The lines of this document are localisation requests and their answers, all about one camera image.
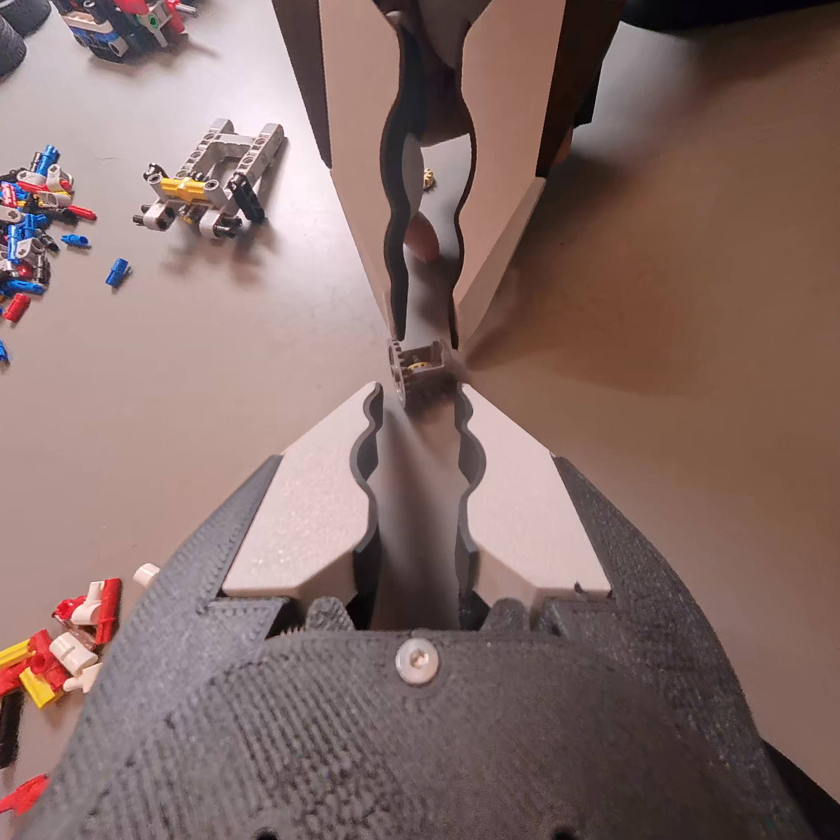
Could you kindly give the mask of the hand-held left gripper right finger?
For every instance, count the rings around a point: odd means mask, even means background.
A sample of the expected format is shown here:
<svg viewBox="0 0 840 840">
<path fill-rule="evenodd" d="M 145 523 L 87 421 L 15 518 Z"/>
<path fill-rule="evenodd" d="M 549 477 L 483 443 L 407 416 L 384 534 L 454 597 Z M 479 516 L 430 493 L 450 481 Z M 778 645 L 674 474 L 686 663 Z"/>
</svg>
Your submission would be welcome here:
<svg viewBox="0 0 840 840">
<path fill-rule="evenodd" d="M 611 584 L 553 454 L 471 385 L 455 395 L 455 567 L 463 600 L 605 600 Z"/>
</svg>

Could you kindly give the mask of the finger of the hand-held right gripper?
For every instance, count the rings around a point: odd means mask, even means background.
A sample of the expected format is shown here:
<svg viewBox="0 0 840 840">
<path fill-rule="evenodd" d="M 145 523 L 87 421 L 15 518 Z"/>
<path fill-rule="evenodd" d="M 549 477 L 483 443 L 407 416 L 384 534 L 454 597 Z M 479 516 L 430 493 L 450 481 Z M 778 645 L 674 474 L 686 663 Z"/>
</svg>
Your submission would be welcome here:
<svg viewBox="0 0 840 840">
<path fill-rule="evenodd" d="M 458 210 L 460 349 L 487 314 L 545 187 L 536 171 L 564 10 L 563 1 L 493 1 L 465 36 L 460 87 L 473 166 Z"/>
<path fill-rule="evenodd" d="M 403 150 L 423 115 L 417 42 L 375 2 L 323 1 L 319 15 L 332 182 L 385 325 L 403 340 Z"/>
</svg>

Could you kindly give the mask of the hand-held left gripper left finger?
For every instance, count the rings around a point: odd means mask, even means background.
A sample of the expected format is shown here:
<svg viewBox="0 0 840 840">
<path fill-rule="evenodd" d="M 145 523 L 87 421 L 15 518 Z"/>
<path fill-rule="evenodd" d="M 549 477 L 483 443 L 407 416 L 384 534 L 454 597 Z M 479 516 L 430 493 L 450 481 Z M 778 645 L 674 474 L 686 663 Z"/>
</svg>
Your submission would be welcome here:
<svg viewBox="0 0 840 840">
<path fill-rule="evenodd" d="M 224 580 L 226 597 L 281 596 L 301 609 L 334 597 L 353 623 L 371 623 L 382 541 L 369 478 L 382 423 L 382 384 L 370 382 L 287 447 Z"/>
</svg>

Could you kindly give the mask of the grey lego differential housing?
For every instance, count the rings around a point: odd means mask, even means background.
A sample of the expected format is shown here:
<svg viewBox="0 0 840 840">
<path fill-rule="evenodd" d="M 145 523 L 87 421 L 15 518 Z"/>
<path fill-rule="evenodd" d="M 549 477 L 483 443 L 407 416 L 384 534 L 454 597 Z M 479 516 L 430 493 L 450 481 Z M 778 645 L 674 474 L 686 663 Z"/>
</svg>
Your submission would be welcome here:
<svg viewBox="0 0 840 840">
<path fill-rule="evenodd" d="M 450 346 L 436 340 L 405 349 L 395 339 L 387 344 L 387 356 L 395 393 L 404 412 L 417 415 L 439 404 L 458 379 Z"/>
</svg>

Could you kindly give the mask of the lego car chassis assembly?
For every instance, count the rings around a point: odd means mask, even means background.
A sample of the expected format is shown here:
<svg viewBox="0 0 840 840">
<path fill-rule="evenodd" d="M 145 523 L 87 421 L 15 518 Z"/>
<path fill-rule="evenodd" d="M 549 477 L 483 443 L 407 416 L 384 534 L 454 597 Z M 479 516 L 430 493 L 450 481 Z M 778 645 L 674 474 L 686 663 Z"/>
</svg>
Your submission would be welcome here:
<svg viewBox="0 0 840 840">
<path fill-rule="evenodd" d="M 178 45 L 199 12 L 182 1 L 53 1 L 73 39 L 100 60 L 121 64 Z"/>
</svg>

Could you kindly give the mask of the black rubber lego tire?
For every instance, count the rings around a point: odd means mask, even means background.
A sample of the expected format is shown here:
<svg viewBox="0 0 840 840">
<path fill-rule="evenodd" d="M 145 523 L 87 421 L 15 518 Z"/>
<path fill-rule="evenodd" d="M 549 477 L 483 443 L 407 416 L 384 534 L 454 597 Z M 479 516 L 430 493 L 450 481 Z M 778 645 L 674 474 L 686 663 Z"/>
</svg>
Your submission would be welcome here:
<svg viewBox="0 0 840 840">
<path fill-rule="evenodd" d="M 50 1 L 2 1 L 1 16 L 16 34 L 25 38 L 33 34 L 47 20 L 52 9 Z"/>
<path fill-rule="evenodd" d="M 5 79 L 10 76 L 26 58 L 27 47 L 21 36 L 4 16 L 0 18 L 0 76 Z"/>
</svg>

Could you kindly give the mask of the pile of small lego pieces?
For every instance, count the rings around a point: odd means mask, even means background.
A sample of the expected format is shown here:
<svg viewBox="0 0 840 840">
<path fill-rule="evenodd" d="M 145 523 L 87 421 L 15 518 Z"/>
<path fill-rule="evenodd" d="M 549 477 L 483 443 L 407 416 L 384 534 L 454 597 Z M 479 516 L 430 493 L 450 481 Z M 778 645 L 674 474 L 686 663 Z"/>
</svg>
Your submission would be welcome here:
<svg viewBox="0 0 840 840">
<path fill-rule="evenodd" d="M 1 315 L 15 326 L 49 290 L 61 249 L 89 248 L 75 229 L 98 215 L 77 202 L 75 178 L 50 143 L 27 165 L 2 174 L 1 193 Z"/>
</svg>

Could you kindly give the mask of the person's right hand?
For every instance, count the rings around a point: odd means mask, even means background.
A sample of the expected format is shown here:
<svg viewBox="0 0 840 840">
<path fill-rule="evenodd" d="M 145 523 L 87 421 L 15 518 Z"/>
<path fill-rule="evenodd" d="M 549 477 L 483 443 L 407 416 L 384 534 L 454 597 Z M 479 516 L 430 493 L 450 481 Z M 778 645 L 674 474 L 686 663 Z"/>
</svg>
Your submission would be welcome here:
<svg viewBox="0 0 840 840">
<path fill-rule="evenodd" d="M 440 256 L 434 227 L 421 211 L 425 164 L 422 149 L 469 132 L 471 120 L 460 88 L 459 62 L 468 28 L 483 2 L 377 2 L 405 49 L 406 88 L 401 104 L 407 118 L 402 142 L 402 180 L 409 216 L 408 252 L 423 263 Z"/>
</svg>

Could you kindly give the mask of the heap of red white parts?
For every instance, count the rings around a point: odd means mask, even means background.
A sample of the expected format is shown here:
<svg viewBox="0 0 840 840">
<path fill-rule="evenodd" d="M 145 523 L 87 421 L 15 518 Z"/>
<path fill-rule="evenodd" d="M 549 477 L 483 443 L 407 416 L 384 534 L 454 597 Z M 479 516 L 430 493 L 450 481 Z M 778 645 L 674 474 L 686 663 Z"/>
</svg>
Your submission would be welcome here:
<svg viewBox="0 0 840 840">
<path fill-rule="evenodd" d="M 85 595 L 60 602 L 52 612 L 58 635 L 43 629 L 2 651 L 2 769 L 16 760 L 27 697 L 42 709 L 91 690 L 119 623 L 121 596 L 120 578 L 93 581 Z"/>
</svg>

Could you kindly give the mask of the grey lego frame assembly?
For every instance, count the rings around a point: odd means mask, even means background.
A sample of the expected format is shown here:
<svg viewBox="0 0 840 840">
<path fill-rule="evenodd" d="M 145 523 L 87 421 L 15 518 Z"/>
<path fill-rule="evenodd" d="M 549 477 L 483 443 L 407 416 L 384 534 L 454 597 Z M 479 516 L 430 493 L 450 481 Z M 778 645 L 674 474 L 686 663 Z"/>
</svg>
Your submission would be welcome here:
<svg viewBox="0 0 840 840">
<path fill-rule="evenodd" d="M 285 139 L 279 123 L 268 122 L 249 136 L 231 120 L 217 119 L 176 173 L 148 166 L 143 179 L 155 200 L 141 205 L 133 224 L 165 232 L 181 220 L 212 240 L 236 238 L 244 223 L 263 224 L 258 187 Z"/>
</svg>

